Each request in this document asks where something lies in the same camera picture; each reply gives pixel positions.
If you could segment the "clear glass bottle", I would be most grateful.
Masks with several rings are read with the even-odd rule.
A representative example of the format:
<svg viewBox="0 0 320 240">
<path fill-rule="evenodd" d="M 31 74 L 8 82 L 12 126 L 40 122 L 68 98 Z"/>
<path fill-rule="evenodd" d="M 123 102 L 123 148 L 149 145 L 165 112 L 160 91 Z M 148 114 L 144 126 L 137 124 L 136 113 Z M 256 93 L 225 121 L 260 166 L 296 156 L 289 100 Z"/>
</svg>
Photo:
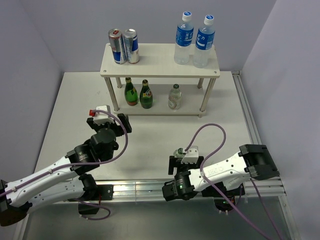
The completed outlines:
<svg viewBox="0 0 320 240">
<path fill-rule="evenodd" d="M 178 84 L 174 84 L 168 95 L 168 106 L 172 110 L 180 108 L 182 100 L 182 92 Z"/>
<path fill-rule="evenodd" d="M 180 148 L 178 148 L 178 149 L 176 149 L 175 151 L 174 151 L 174 153 L 173 153 L 173 156 L 175 157 L 175 158 L 180 158 L 180 159 L 182 159 L 184 156 L 185 156 L 185 150 L 184 150 L 184 148 L 183 147 L 180 147 Z"/>
</svg>

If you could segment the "dark green glass bottle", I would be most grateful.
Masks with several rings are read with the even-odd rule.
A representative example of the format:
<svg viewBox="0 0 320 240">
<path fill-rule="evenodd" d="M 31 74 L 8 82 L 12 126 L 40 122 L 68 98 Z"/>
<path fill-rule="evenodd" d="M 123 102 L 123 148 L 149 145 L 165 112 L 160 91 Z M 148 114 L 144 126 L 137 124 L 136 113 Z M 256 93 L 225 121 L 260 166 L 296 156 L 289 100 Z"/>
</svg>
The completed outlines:
<svg viewBox="0 0 320 240">
<path fill-rule="evenodd" d="M 124 97 L 126 103 L 129 106 L 135 106 L 138 103 L 138 93 L 136 88 L 132 83 L 132 79 L 130 77 L 125 78 L 125 89 L 124 89 Z"/>
<path fill-rule="evenodd" d="M 153 106 L 153 94 L 149 87 L 149 82 L 146 79 L 142 81 L 139 100 L 144 109 L 150 109 Z"/>
</svg>

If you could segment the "water bottle blue label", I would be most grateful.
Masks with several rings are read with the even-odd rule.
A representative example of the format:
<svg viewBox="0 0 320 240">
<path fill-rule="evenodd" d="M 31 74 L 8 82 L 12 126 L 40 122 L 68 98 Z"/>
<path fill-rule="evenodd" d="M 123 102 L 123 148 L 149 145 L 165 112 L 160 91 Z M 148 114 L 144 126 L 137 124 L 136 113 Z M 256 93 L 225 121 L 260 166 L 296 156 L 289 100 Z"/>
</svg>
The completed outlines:
<svg viewBox="0 0 320 240">
<path fill-rule="evenodd" d="M 213 15 L 206 15 L 202 26 L 198 28 L 193 55 L 193 65 L 197 68 L 205 68 L 208 64 L 216 32 L 214 19 Z"/>
<path fill-rule="evenodd" d="M 174 61 L 179 65 L 185 65 L 189 61 L 193 34 L 192 13 L 184 11 L 181 22 L 177 25 L 175 36 Z"/>
</svg>

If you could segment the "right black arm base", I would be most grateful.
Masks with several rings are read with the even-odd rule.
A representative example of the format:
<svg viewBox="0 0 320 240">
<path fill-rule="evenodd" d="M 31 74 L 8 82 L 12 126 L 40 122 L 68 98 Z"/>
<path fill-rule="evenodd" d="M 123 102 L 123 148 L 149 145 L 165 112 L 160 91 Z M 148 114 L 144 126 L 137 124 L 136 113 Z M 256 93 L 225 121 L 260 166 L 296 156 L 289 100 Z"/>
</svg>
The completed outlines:
<svg viewBox="0 0 320 240">
<path fill-rule="evenodd" d="M 238 188 L 232 190 L 226 190 L 226 188 L 220 184 L 216 184 L 216 186 L 223 192 L 223 194 L 236 206 L 241 197 L 245 195 L 245 189 L 243 184 L 241 184 Z M 201 192 L 202 197 L 208 198 L 212 197 L 214 201 L 215 207 L 222 212 L 232 211 L 233 207 L 229 204 L 229 202 L 223 198 L 223 196 L 212 186 L 205 188 Z"/>
</svg>

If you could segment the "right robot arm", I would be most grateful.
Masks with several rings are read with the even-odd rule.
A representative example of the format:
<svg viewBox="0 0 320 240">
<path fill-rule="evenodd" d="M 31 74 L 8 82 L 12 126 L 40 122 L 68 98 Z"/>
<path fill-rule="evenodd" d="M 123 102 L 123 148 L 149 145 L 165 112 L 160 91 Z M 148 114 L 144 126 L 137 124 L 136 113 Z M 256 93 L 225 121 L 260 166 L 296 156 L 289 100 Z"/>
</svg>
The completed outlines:
<svg viewBox="0 0 320 240">
<path fill-rule="evenodd" d="M 231 157 L 208 165 L 201 170 L 204 157 L 199 155 L 197 146 L 183 151 L 179 148 L 169 157 L 168 174 L 172 181 L 162 187 L 162 195 L 168 201 L 189 200 L 211 184 L 216 184 L 222 195 L 229 194 L 250 178 L 268 180 L 280 175 L 266 145 L 245 144 Z"/>
</svg>

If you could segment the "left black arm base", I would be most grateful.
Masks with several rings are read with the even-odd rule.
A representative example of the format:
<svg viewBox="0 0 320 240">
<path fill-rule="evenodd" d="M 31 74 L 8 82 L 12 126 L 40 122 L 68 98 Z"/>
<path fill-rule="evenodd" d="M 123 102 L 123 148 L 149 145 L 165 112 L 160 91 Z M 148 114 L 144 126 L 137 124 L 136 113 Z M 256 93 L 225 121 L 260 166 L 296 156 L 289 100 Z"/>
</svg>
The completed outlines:
<svg viewBox="0 0 320 240">
<path fill-rule="evenodd" d="M 99 204 L 102 201 L 111 201 L 113 199 L 114 186 L 112 184 L 101 184 L 97 186 L 97 191 L 91 198 L 91 201 L 98 201 Z M 97 207 L 88 206 L 82 203 L 78 204 L 78 213 L 80 215 L 96 215 L 99 209 Z"/>
</svg>

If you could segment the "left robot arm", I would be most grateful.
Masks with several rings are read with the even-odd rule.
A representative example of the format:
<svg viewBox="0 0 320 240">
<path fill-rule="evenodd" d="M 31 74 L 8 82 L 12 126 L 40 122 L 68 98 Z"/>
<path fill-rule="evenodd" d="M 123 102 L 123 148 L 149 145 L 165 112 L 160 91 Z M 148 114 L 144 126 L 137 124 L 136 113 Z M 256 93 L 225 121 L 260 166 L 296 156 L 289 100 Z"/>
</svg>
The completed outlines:
<svg viewBox="0 0 320 240">
<path fill-rule="evenodd" d="M 95 134 L 76 146 L 52 165 L 16 181 L 0 181 L 0 225 L 7 227 L 23 220 L 27 214 L 49 204 L 65 200 L 88 201 L 98 188 L 90 171 L 111 163 L 119 145 L 118 137 L 132 127 L 127 115 L 114 116 L 105 110 L 93 110 L 86 121 Z"/>
</svg>

